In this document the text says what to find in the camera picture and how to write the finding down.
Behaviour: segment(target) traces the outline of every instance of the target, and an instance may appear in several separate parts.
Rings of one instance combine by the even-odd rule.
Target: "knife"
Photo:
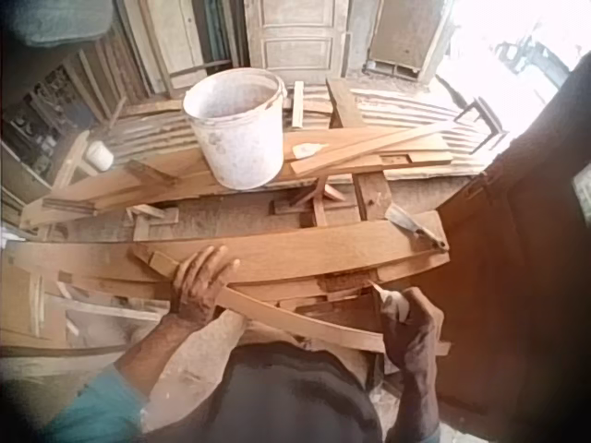
[[[441,252],[448,252],[450,250],[450,247],[443,240],[432,233],[429,229],[418,224],[415,220],[413,220],[408,212],[394,203],[392,203],[388,210],[386,210],[386,219],[392,224],[406,229],[407,231],[410,231],[419,237],[427,238],[433,244],[433,246],[439,249]]]

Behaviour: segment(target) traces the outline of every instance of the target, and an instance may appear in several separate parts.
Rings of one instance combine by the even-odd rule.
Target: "metal tool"
[[[382,303],[386,303],[386,300],[389,298],[392,299],[392,303],[390,303],[390,305],[386,307],[385,310],[382,308],[381,312],[397,321],[404,323],[408,318],[408,313],[410,312],[410,304],[408,303],[408,300],[406,300],[404,296],[398,291],[388,291],[373,281],[370,281],[370,283],[380,294]]]
[[[437,235],[432,233],[429,229],[418,224],[411,215],[403,210],[400,206],[392,203],[388,210],[386,210],[386,219],[396,226],[406,229],[419,237],[427,238],[434,247],[441,252],[448,252],[450,247],[441,240]]]

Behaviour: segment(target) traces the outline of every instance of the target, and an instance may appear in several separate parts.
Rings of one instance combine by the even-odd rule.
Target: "dark fabric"
[[[381,442],[368,395],[333,355],[288,343],[233,350],[223,381],[185,419],[149,442]]]

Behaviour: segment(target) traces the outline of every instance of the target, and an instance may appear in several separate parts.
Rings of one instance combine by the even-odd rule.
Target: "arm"
[[[209,247],[179,265],[171,311],[142,341],[96,377],[44,429],[48,441],[126,441],[139,433],[139,412],[168,360],[213,317],[215,299],[238,260],[220,266],[226,248]]]
[[[390,309],[392,299],[382,308],[386,354],[403,376],[403,394],[398,417],[386,438],[390,443],[436,443],[439,441],[439,408],[435,394],[435,345],[443,313],[418,288],[403,292],[410,316],[403,323]]]
[[[217,250],[210,246],[181,263],[173,282],[171,312],[115,362],[127,382],[143,394],[150,395],[166,363],[187,337],[210,323],[217,294],[239,265],[234,260],[218,270],[226,252],[225,246]]]

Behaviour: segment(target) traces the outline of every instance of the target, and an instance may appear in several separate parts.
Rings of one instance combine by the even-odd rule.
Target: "curved wooden piece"
[[[444,237],[437,211],[416,221]],[[62,271],[72,275],[125,281],[161,281],[129,254],[133,244],[52,244],[9,242],[12,263],[31,272]],[[279,281],[377,267],[431,253],[429,242],[389,221],[359,223],[228,238],[146,242],[182,261],[208,245],[226,245],[241,259],[232,282]]]
[[[151,269],[166,279],[175,276],[178,261],[166,256],[161,250],[139,245],[133,253]],[[294,335],[320,339],[347,348],[384,353],[382,334],[362,329],[347,328],[316,318],[304,317],[273,305],[268,305],[248,295],[224,287],[217,298],[217,304],[232,309],[247,318],[260,321],[273,328],[285,330]],[[438,355],[449,351],[449,343],[438,343]]]

